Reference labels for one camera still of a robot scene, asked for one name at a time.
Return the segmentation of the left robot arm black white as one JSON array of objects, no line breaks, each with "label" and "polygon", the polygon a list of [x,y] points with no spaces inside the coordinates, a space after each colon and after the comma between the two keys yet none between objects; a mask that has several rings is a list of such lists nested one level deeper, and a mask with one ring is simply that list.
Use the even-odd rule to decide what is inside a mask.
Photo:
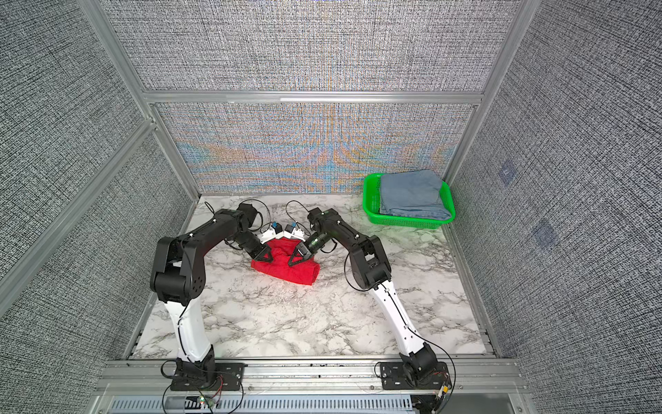
[{"label": "left robot arm black white", "polygon": [[206,286],[205,256],[221,243],[234,243],[252,260],[272,262],[271,248],[252,230],[260,216],[244,202],[235,210],[215,210],[196,229],[157,242],[150,289],[172,320],[178,341],[177,375],[205,382],[215,379],[215,351],[205,333],[200,302]]}]

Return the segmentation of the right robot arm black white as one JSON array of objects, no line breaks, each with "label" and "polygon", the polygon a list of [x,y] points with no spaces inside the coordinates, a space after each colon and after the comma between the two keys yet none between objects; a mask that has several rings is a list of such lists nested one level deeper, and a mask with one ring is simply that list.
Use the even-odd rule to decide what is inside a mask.
[{"label": "right robot arm black white", "polygon": [[343,246],[348,252],[346,261],[355,281],[353,289],[370,294],[389,324],[398,345],[405,380],[414,388],[437,380],[449,391],[454,384],[453,378],[441,373],[435,352],[437,347],[418,333],[398,297],[391,264],[380,239],[360,233],[334,209],[314,208],[309,211],[308,220],[312,234],[298,243],[288,265],[296,267],[308,262],[329,241]]}]

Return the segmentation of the red long pants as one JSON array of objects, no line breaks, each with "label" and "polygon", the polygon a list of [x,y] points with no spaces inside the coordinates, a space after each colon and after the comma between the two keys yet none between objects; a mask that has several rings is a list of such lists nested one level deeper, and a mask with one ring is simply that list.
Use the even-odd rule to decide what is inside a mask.
[{"label": "red long pants", "polygon": [[257,262],[253,260],[251,267],[262,273],[277,279],[291,283],[312,286],[320,274],[321,266],[313,259],[306,262],[289,265],[289,260],[298,246],[296,239],[273,239],[267,243],[271,249],[271,262]]}]

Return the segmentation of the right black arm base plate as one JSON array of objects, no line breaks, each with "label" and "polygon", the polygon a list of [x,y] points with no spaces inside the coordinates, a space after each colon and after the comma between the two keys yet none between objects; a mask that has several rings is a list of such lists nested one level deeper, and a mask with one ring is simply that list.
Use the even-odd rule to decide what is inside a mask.
[{"label": "right black arm base plate", "polygon": [[438,362],[432,373],[417,382],[409,379],[403,362],[379,362],[375,373],[379,376],[384,390],[439,390],[443,386],[450,388],[452,378],[445,362]]}]

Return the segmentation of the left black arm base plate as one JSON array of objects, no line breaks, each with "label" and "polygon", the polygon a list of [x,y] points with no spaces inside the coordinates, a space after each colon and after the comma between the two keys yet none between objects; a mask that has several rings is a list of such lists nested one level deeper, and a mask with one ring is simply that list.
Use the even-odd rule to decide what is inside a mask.
[{"label": "left black arm base plate", "polygon": [[217,362],[214,369],[197,367],[183,362],[172,376],[171,390],[184,391],[240,391],[246,365]]}]

